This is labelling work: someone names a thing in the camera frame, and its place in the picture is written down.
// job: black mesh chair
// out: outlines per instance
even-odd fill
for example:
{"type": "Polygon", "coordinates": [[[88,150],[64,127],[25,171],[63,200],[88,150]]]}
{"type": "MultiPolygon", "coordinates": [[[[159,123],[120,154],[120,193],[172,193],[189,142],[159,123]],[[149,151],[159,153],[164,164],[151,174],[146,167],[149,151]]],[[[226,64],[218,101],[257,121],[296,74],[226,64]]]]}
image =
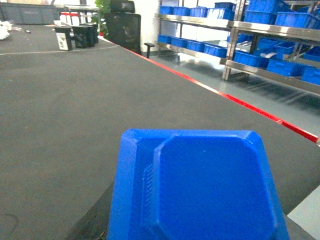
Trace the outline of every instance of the black mesh chair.
{"type": "MultiPolygon", "coordinates": [[[[141,53],[141,15],[134,13],[133,1],[115,0],[110,4],[111,13],[104,16],[108,29],[108,40],[137,54],[141,53]]],[[[150,57],[150,48],[155,45],[145,43],[146,57],[150,57]]]]}

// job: blue plastic bin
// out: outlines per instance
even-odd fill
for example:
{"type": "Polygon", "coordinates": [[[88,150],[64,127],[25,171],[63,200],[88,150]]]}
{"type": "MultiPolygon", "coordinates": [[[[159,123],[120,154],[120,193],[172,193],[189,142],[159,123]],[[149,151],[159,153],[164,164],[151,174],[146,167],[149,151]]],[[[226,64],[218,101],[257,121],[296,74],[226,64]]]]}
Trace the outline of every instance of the blue plastic bin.
{"type": "Polygon", "coordinates": [[[199,41],[188,40],[186,48],[203,53],[205,50],[205,44],[199,41]]]}
{"type": "MultiPolygon", "coordinates": [[[[236,42],[237,44],[239,43],[243,43],[243,42],[246,42],[246,41],[251,41],[253,38],[253,36],[251,35],[246,35],[246,34],[239,34],[238,36],[238,41],[236,42]]],[[[230,35],[228,35],[228,37],[226,38],[226,41],[229,43],[230,42],[230,35]]]]}
{"type": "Polygon", "coordinates": [[[160,14],[174,14],[174,7],[173,6],[160,6],[159,8],[160,14]]]}
{"type": "Polygon", "coordinates": [[[167,35],[158,35],[158,42],[165,43],[165,44],[171,44],[171,37],[167,35]]]}
{"type": "Polygon", "coordinates": [[[304,12],[278,12],[275,25],[292,28],[315,29],[318,27],[318,19],[313,15],[304,12]]]}
{"type": "Polygon", "coordinates": [[[279,43],[278,40],[271,39],[271,38],[261,38],[259,43],[258,43],[258,49],[268,49],[272,48],[275,45],[279,43]]]}
{"type": "Polygon", "coordinates": [[[253,55],[261,56],[261,54],[269,54],[269,53],[275,53],[275,52],[276,52],[275,47],[269,47],[269,48],[254,50],[253,55]]]}
{"type": "Polygon", "coordinates": [[[320,46],[316,46],[303,54],[304,59],[320,62],[320,46]]]}
{"type": "Polygon", "coordinates": [[[122,135],[107,240],[271,238],[289,240],[255,132],[130,129],[122,135]]]}
{"type": "Polygon", "coordinates": [[[261,56],[252,55],[247,52],[236,51],[234,55],[234,61],[251,67],[266,68],[269,59],[261,56]]]}
{"type": "Polygon", "coordinates": [[[171,37],[171,44],[180,48],[187,48],[188,40],[172,36],[171,37]]]}
{"type": "Polygon", "coordinates": [[[208,9],[206,7],[194,7],[190,10],[190,17],[205,18],[207,13],[208,9]]]}
{"type": "MultiPolygon", "coordinates": [[[[304,6],[304,7],[300,8],[300,9],[298,9],[297,12],[298,13],[307,13],[308,10],[309,10],[309,6],[304,6]]],[[[320,7],[318,7],[312,14],[317,15],[319,11],[320,11],[320,7]]]]}
{"type": "Polygon", "coordinates": [[[301,80],[311,84],[320,85],[320,69],[315,67],[306,67],[301,80]]]}
{"type": "Polygon", "coordinates": [[[249,11],[245,12],[244,21],[257,24],[275,24],[277,15],[270,12],[249,11]]]}
{"type": "Polygon", "coordinates": [[[173,7],[173,15],[190,16],[190,8],[184,6],[173,7]]]}
{"type": "Polygon", "coordinates": [[[283,76],[297,77],[304,74],[305,68],[306,65],[301,63],[270,59],[266,69],[270,72],[283,76]]]}
{"type": "Polygon", "coordinates": [[[235,11],[236,9],[236,4],[232,3],[232,2],[216,2],[214,4],[214,7],[216,9],[228,9],[230,11],[235,11]]]}
{"type": "Polygon", "coordinates": [[[213,44],[205,44],[204,53],[218,58],[224,59],[227,56],[228,49],[222,46],[217,46],[213,44]]]}
{"type": "Polygon", "coordinates": [[[283,59],[284,54],[289,55],[292,54],[295,49],[295,42],[285,41],[275,45],[276,48],[276,58],[283,59]]]}
{"type": "Polygon", "coordinates": [[[285,12],[290,9],[282,0],[250,0],[248,10],[255,12],[264,12],[276,14],[277,12],[285,12]]]}
{"type": "Polygon", "coordinates": [[[235,17],[235,13],[225,8],[208,8],[206,16],[207,18],[212,18],[212,19],[226,19],[226,20],[233,21],[235,17]]]}

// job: white paper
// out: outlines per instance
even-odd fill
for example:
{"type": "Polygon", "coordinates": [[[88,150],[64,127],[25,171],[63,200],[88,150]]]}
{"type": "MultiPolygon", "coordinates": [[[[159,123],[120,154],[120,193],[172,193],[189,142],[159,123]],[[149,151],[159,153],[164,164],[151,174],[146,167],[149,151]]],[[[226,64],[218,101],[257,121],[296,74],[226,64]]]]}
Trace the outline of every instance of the white paper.
{"type": "Polygon", "coordinates": [[[56,32],[60,50],[69,50],[66,34],[63,32],[56,32]]]}

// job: gray storage box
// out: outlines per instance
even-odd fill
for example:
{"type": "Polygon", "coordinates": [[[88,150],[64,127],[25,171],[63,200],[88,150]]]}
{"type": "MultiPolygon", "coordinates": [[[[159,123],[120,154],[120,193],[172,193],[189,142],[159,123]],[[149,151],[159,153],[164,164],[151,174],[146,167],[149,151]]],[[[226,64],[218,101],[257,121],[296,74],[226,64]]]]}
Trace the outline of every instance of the gray storage box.
{"type": "Polygon", "coordinates": [[[0,3],[0,13],[5,21],[14,21],[15,24],[53,24],[59,20],[56,6],[0,3]]]}

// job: gray floor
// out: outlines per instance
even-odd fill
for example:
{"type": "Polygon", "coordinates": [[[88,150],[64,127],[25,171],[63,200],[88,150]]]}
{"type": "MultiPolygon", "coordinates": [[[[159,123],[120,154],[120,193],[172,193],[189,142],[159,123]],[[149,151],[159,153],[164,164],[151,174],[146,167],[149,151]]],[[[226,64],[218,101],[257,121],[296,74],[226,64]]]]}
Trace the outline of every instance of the gray floor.
{"type": "MultiPolygon", "coordinates": [[[[180,62],[176,54],[151,59],[320,136],[320,96],[254,76],[241,81],[223,81],[223,65],[184,54],[179,57],[180,62]]],[[[288,216],[320,240],[320,186],[288,216]]]]}

